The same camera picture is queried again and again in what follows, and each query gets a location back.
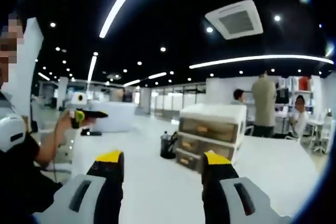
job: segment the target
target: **white plastic drawer unit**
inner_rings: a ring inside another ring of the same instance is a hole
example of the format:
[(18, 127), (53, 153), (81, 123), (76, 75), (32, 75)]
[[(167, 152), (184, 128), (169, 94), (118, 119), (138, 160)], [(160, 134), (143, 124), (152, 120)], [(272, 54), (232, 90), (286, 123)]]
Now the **white plastic drawer unit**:
[(178, 130), (213, 140), (235, 143), (238, 128), (238, 125), (233, 123), (180, 118), (180, 127)]

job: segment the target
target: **person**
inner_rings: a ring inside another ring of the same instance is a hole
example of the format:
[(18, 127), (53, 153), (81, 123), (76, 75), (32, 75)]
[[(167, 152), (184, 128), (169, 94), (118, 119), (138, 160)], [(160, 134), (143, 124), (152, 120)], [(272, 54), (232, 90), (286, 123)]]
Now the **person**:
[[(231, 101), (231, 105), (246, 105), (245, 93), (242, 89), (236, 89), (233, 92), (234, 99)], [(246, 125), (249, 125), (249, 115), (248, 110), (246, 109)]]
[[(16, 63), (16, 46), (23, 43), (26, 20), (16, 12), (8, 16), (8, 25), (1, 33), (0, 46), (0, 85), (5, 88), (13, 82), (9, 65)], [(84, 120), (80, 126), (94, 123), (94, 119)], [(64, 132), (71, 128), (69, 111), (65, 111), (57, 121), (52, 133), (46, 136), (43, 145), (39, 146), (33, 137), (26, 132), (24, 141), (11, 149), (0, 150), (0, 210), (2, 220), (10, 219), (10, 223), (34, 223), (31, 214), (47, 209), (54, 201), (54, 193), (62, 186), (44, 176), (35, 167), (41, 167), (54, 160), (56, 148), (62, 141)]]
[(275, 126), (275, 100), (277, 92), (274, 82), (263, 71), (252, 86), (255, 100), (256, 116), (253, 136), (272, 137)]
[(298, 95), (295, 100), (295, 109), (299, 112), (297, 119), (294, 117), (289, 118), (292, 132), (287, 135), (291, 137), (301, 137), (305, 132), (305, 128), (308, 122), (308, 114), (306, 112), (305, 99), (302, 95)]

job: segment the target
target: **hand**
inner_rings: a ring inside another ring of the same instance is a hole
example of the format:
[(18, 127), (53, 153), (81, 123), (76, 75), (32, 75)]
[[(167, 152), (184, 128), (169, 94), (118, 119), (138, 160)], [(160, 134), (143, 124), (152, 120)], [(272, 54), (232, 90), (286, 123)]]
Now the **hand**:
[[(90, 124), (94, 124), (96, 122), (96, 119), (94, 118), (85, 118), (79, 125), (79, 127), (88, 126)], [(71, 117), (69, 115), (69, 110), (63, 111), (61, 116), (58, 119), (57, 125), (56, 125), (57, 131), (66, 131), (68, 129), (71, 129)]]

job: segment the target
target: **ceiling air conditioner vent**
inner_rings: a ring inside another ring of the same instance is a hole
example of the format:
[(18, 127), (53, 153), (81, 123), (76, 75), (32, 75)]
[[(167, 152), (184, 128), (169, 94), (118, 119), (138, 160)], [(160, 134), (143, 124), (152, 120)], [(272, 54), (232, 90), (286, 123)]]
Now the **ceiling air conditioner vent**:
[(252, 0), (245, 0), (213, 10), (207, 13), (205, 18), (225, 39), (235, 39), (264, 32), (257, 7)]

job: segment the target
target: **black ceiling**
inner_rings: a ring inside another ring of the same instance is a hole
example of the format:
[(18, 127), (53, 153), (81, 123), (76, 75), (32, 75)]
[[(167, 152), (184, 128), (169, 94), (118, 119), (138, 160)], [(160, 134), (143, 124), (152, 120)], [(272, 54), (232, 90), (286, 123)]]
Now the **black ceiling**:
[[(336, 37), (333, 21), (335, 0), (253, 0), (264, 33), (225, 40), (217, 31), (209, 34), (204, 15), (212, 10), (243, 0), (127, 0), (113, 21), (107, 36), (99, 38), (101, 27), (116, 0), (34, 0), (36, 15), (44, 35), (35, 72), (53, 76), (68, 75), (87, 79), (93, 52), (98, 52), (92, 80), (108, 81), (118, 73), (124, 84), (160, 72), (174, 71), (140, 85), (166, 86), (205, 81), (215, 77), (257, 75), (261, 68), (274, 68), (274, 74), (329, 73), (331, 65), (306, 60), (268, 60), (230, 63), (189, 69), (189, 65), (213, 60), (269, 54), (295, 54), (323, 57), (327, 39)], [(280, 14), (282, 21), (274, 22)], [(160, 47), (167, 48), (160, 52)], [(60, 47), (67, 52), (56, 51)]]

